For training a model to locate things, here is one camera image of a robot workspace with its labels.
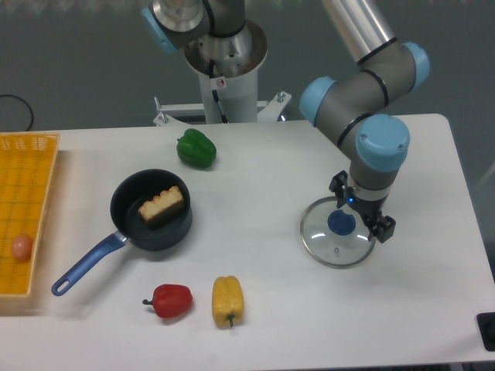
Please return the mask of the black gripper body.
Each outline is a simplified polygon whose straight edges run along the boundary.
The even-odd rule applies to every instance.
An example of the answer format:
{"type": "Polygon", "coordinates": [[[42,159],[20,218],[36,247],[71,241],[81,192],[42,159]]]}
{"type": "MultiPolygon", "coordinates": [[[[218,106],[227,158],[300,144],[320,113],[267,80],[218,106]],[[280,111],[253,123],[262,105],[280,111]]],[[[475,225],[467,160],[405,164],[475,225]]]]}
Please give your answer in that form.
{"type": "Polygon", "coordinates": [[[367,191],[356,187],[346,187],[346,204],[360,214],[365,226],[387,226],[389,221],[382,213],[387,196],[382,191],[367,191]]]}

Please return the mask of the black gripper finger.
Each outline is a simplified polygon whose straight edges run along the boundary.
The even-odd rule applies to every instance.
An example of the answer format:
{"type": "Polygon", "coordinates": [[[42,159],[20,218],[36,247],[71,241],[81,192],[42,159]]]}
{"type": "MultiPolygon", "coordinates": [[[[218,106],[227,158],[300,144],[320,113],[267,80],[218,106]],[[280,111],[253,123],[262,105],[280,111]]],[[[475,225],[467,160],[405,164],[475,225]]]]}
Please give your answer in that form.
{"type": "Polygon", "coordinates": [[[342,207],[346,204],[347,188],[347,172],[341,171],[332,177],[329,190],[336,197],[337,207],[342,207]]]}
{"type": "Polygon", "coordinates": [[[378,242],[384,243],[393,237],[395,227],[396,222],[392,217],[380,215],[369,226],[370,238],[375,238],[378,242]]]}

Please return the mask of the silver blue-capped robot arm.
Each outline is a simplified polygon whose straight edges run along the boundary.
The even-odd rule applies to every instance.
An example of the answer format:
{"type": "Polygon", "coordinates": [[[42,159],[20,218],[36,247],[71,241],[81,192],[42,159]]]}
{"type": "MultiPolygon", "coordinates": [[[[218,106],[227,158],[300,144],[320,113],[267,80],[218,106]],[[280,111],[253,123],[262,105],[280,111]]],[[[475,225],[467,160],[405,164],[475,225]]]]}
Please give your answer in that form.
{"type": "MultiPolygon", "coordinates": [[[[382,213],[410,136],[405,124],[384,113],[389,103],[429,75],[426,52],[399,43],[373,1],[323,4],[353,60],[354,77],[320,77],[302,93],[299,110],[350,160],[329,185],[338,206],[356,211],[372,239],[392,237],[394,220],[382,213]]],[[[263,31],[245,15],[243,1],[154,1],[142,10],[151,37],[168,54],[184,52],[197,73],[210,123],[261,118],[258,90],[248,87],[267,54],[263,31]]]]}

